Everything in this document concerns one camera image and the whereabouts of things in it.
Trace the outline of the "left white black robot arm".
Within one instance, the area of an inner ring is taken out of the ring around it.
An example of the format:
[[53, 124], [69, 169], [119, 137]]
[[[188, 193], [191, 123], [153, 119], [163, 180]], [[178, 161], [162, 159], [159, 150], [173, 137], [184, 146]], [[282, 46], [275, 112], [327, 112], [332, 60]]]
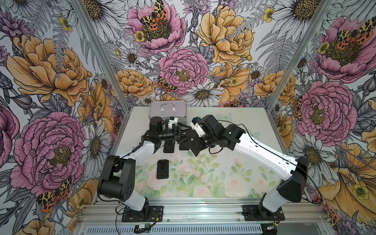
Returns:
[[143, 133], [139, 144], [116, 156], [105, 160], [97, 194], [119, 201], [133, 212], [145, 212], [149, 209], [148, 199], [135, 190], [136, 166], [144, 159], [156, 153], [161, 147], [175, 149], [176, 142], [183, 139], [191, 127], [179, 123], [178, 118], [162, 119], [152, 117], [149, 129]]

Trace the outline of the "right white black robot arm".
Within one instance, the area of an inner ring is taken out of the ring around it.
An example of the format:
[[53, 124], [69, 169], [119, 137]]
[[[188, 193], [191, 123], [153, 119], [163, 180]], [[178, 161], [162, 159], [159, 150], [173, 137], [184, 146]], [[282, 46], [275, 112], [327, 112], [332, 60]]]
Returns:
[[195, 117], [186, 132], [191, 152], [215, 146], [241, 153], [265, 165], [280, 177], [277, 185], [263, 196], [259, 210], [276, 212], [284, 204], [299, 203], [308, 179], [308, 160], [291, 157], [253, 139], [245, 127], [230, 124], [224, 127], [213, 115]]

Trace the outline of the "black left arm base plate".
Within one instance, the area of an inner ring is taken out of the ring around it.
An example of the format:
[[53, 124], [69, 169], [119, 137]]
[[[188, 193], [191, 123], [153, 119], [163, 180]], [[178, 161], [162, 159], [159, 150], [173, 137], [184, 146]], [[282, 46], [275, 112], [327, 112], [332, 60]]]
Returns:
[[162, 222], [164, 206], [144, 206], [141, 211], [125, 210], [122, 214], [121, 221], [131, 222]]

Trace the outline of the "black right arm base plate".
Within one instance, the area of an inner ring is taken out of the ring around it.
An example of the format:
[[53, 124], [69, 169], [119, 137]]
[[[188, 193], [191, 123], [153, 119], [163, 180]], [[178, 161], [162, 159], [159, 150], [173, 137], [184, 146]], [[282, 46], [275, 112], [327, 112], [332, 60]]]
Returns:
[[285, 215], [282, 208], [279, 208], [276, 212], [270, 212], [266, 209], [259, 209], [258, 205], [243, 205], [242, 213], [245, 221], [285, 221]]

